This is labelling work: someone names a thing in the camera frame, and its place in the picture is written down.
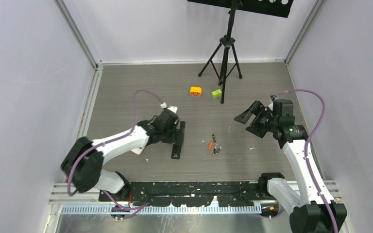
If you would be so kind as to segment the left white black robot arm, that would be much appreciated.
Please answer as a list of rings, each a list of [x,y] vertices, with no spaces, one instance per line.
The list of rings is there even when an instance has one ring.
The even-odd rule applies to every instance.
[[[171,158],[179,159],[186,123],[180,121],[176,112],[176,107],[165,108],[159,116],[110,137],[89,140],[83,136],[73,144],[60,169],[79,193],[95,188],[118,201],[126,200],[131,191],[127,179],[103,166],[128,151],[141,154],[146,146],[160,142],[172,144]]]

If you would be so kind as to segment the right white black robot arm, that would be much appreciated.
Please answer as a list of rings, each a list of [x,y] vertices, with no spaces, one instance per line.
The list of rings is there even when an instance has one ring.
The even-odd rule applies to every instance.
[[[281,173],[263,173],[258,179],[258,194],[264,199],[273,197],[279,201],[289,214],[294,233],[337,233],[347,217],[347,209],[335,201],[320,177],[307,143],[308,134],[304,126],[295,124],[293,109],[291,100],[272,100],[269,106],[256,100],[234,118],[246,124],[254,117],[246,131],[259,138],[272,133],[298,185],[295,191]]]

